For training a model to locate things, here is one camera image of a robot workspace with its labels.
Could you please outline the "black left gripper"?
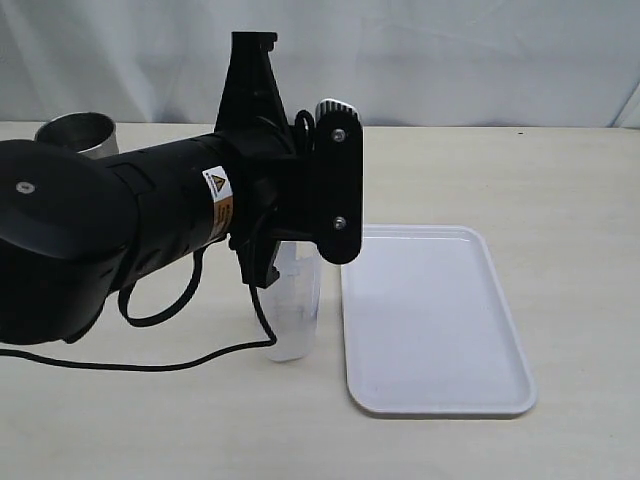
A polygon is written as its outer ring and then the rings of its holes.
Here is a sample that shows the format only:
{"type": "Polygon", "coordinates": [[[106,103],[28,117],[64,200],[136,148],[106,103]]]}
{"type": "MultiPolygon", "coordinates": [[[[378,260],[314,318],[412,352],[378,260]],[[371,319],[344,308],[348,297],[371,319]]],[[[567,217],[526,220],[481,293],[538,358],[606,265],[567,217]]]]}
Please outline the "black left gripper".
{"type": "Polygon", "coordinates": [[[287,120],[269,54],[274,32],[236,31],[214,132],[229,148],[235,200],[230,230],[243,280],[268,288],[282,241],[312,238],[307,167],[313,120],[287,120]]]}

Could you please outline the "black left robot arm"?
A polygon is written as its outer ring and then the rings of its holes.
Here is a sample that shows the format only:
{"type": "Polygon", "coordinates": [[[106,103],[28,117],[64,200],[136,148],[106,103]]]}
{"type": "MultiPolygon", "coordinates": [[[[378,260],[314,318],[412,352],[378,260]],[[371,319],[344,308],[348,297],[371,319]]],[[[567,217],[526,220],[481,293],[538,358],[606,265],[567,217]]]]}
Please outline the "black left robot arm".
{"type": "Polygon", "coordinates": [[[236,32],[211,133],[90,159],[26,139],[1,144],[1,340],[84,336],[111,294],[227,241],[266,287],[281,240],[310,241],[309,151],[287,122],[273,32],[236,32]]]}

